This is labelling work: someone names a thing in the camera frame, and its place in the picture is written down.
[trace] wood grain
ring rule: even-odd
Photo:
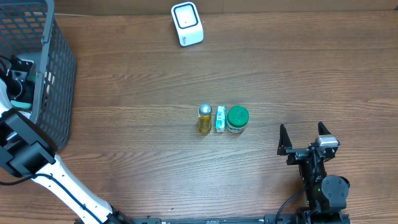
[[[393,10],[396,0],[196,0],[199,13]],[[57,13],[81,15],[170,14],[180,0],[55,0]]]
[[[275,213],[302,188],[298,167],[276,155],[279,125],[302,147],[323,121],[341,141],[326,171],[352,186],[345,213],[353,223],[398,222],[396,12],[204,15],[205,40],[188,48],[170,16],[57,19],[78,61],[61,156],[130,217]],[[246,106],[249,126],[202,136],[204,101]],[[28,182],[0,187],[0,217],[35,224],[76,215]]]

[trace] green lid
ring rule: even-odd
[[[231,126],[242,128],[249,121],[249,112],[243,106],[234,106],[229,110],[226,119]]]

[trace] gray plastic bin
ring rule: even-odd
[[[54,19],[54,1],[0,0],[0,54],[35,62],[30,120],[64,148],[70,137],[76,60]]]

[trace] silver bottle cap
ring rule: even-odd
[[[203,103],[202,105],[199,106],[198,110],[198,115],[199,116],[207,116],[211,115],[211,106],[208,103]]]

